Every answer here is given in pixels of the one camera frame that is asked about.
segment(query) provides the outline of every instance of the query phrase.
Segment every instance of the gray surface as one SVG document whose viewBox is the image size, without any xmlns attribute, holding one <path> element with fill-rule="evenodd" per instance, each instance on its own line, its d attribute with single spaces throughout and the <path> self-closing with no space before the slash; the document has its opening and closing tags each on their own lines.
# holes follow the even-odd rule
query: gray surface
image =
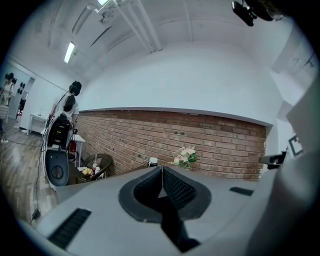
<svg viewBox="0 0 320 256">
<path fill-rule="evenodd" d="M 240 187 L 255 190 L 258 186 L 256 181 L 214 178 L 181 170 L 177 167 L 172 169 L 205 185 L 211 192 L 211 203 L 203 215 L 198 219 L 190 219 L 184 222 L 188 235 L 201 243 L 226 226 L 251 198 L 247 195 L 229 191 L 229 189 Z"/>
<path fill-rule="evenodd" d="M 91 184 L 86 184 L 87 186 L 73 185 L 59 188 L 60 192 L 58 193 L 64 193 L 65 198 L 74 192 L 78 193 L 66 199 L 45 216 L 36 229 L 48 237 L 76 208 L 83 208 L 92 211 L 92 214 L 67 247 L 67 251 L 72 254 L 80 256 L 93 252 L 95 255 L 105 255 L 106 252 L 110 255 L 127 255 L 128 253 L 133 255 L 181 254 L 162 231 L 159 224 L 134 220 L 122 209 L 118 201 L 119 191 L 125 183 L 153 170 L 153 168 L 137 170 L 96 183 L 89 182 Z M 260 219 L 272 186 L 272 179 L 266 177 L 273 177 L 274 174 L 274 171 L 269 171 L 260 182 L 253 182 L 213 178 L 175 167 L 173 169 L 204 184 L 211 191 L 212 201 L 204 214 L 198 219 L 185 221 L 188 235 L 202 243 L 216 234 L 221 234 L 221 230 L 228 227 L 244 208 L 249 207 L 251 199 L 253 201 L 260 200 L 259 214 L 255 213 L 255 219 Z M 260 192 L 254 191 L 253 196 L 229 191 L 231 187 L 235 186 L 255 190 L 258 185 Z M 240 226 L 243 224 L 251 225 L 251 229 L 254 228 L 250 218 L 245 217 Z"/>
<path fill-rule="evenodd" d="M 151 170 L 110 177 L 80 190 L 45 216 L 36 230 L 48 237 L 76 208 L 92 211 L 67 251 L 74 255 L 179 255 L 159 224 L 134 220 L 118 201 L 120 188 Z"/>
<path fill-rule="evenodd" d="M 66 185 L 66 186 L 58 186 L 56 187 L 56 196 L 58 197 L 59 204 L 63 203 L 76 193 L 78 193 L 80 190 L 84 189 L 86 186 L 91 185 L 92 183 L 97 182 L 91 181 L 91 182 L 84 182 L 79 183 L 75 185 Z"/>
</svg>

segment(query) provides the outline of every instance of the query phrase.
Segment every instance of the mesh grille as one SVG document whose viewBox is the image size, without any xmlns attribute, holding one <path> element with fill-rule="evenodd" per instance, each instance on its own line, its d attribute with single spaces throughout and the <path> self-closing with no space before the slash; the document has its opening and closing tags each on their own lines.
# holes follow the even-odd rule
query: mesh grille
<svg viewBox="0 0 320 256">
<path fill-rule="evenodd" d="M 133 194 L 141 204 L 152 208 L 162 188 L 161 176 L 161 171 L 158 171 L 135 186 Z"/>
<path fill-rule="evenodd" d="M 163 171 L 163 187 L 176 210 L 180 210 L 196 197 L 196 190 L 168 171 Z"/>
<path fill-rule="evenodd" d="M 91 211 L 85 209 L 76 209 L 49 237 L 49 241 L 56 246 L 65 249 L 72 239 L 76 236 L 79 229 L 86 222 Z"/>
</svg>

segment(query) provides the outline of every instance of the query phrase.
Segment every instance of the white ceiling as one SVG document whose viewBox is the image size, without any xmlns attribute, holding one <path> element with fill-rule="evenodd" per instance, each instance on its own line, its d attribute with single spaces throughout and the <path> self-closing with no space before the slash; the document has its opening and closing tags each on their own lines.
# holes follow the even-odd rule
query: white ceiling
<svg viewBox="0 0 320 256">
<path fill-rule="evenodd" d="M 46 45 L 63 62 L 69 42 L 76 44 L 75 55 L 68 67 L 87 80 L 133 54 L 149 54 L 138 40 L 129 24 L 110 0 L 99 13 L 92 12 L 75 35 L 72 29 L 88 4 L 100 8 L 97 0 L 54 0 L 37 10 L 31 17 L 31 36 Z M 117 0 L 124 14 L 132 20 L 127 5 L 131 2 L 134 12 L 145 28 L 136 0 Z M 183 0 L 141 0 L 159 38 L 161 46 L 175 42 L 189 41 L 188 24 Z M 257 36 L 254 30 L 236 16 L 231 8 L 232 0 L 185 0 L 190 16 L 194 41 L 220 42 L 235 45 L 246 50 L 249 37 Z M 104 14 L 105 23 L 99 22 Z M 112 26 L 93 45 L 97 37 Z"/>
</svg>

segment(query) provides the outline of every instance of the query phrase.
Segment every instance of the white panel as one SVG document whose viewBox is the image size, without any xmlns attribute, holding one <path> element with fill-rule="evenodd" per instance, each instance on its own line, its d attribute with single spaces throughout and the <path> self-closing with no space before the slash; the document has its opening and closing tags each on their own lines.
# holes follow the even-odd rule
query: white panel
<svg viewBox="0 0 320 256">
<path fill-rule="evenodd" d="M 297 104 L 305 94 L 306 89 L 292 75 L 285 71 L 280 74 L 271 71 L 270 74 L 280 90 L 283 99 L 292 106 Z"/>
<path fill-rule="evenodd" d="M 62 96 L 65 92 L 52 83 L 37 77 L 25 102 L 20 127 L 28 128 L 30 114 L 41 114 L 42 117 L 47 118 L 55 98 Z"/>
<path fill-rule="evenodd" d="M 79 107 L 192 109 L 273 124 L 281 103 L 268 70 L 239 48 L 186 42 L 110 66 L 87 86 Z"/>
<path fill-rule="evenodd" d="M 287 43 L 293 20 L 267 22 L 254 21 L 254 26 L 244 27 L 243 49 L 259 64 L 271 68 Z"/>
<path fill-rule="evenodd" d="M 158 25 L 155 27 L 155 32 L 163 47 L 171 43 L 187 42 L 189 40 L 187 23 L 184 20 Z"/>
<path fill-rule="evenodd" d="M 195 41 L 219 42 L 242 46 L 244 27 L 242 25 L 214 19 L 191 20 L 192 33 Z"/>
</svg>

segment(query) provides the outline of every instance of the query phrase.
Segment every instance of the doorway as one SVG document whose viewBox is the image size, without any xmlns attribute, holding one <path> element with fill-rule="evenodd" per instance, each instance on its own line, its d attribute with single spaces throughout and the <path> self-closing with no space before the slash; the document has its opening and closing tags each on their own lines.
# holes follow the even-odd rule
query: doorway
<svg viewBox="0 0 320 256">
<path fill-rule="evenodd" d="M 8 79 L 6 78 L 6 75 L 10 73 L 13 73 L 11 85 L 7 83 Z M 14 126 L 16 126 L 17 121 L 19 121 L 17 118 L 20 117 L 21 119 L 24 103 L 35 79 L 12 64 L 5 62 L 1 69 L 0 81 L 0 118 L 6 124 L 15 124 Z"/>
</svg>

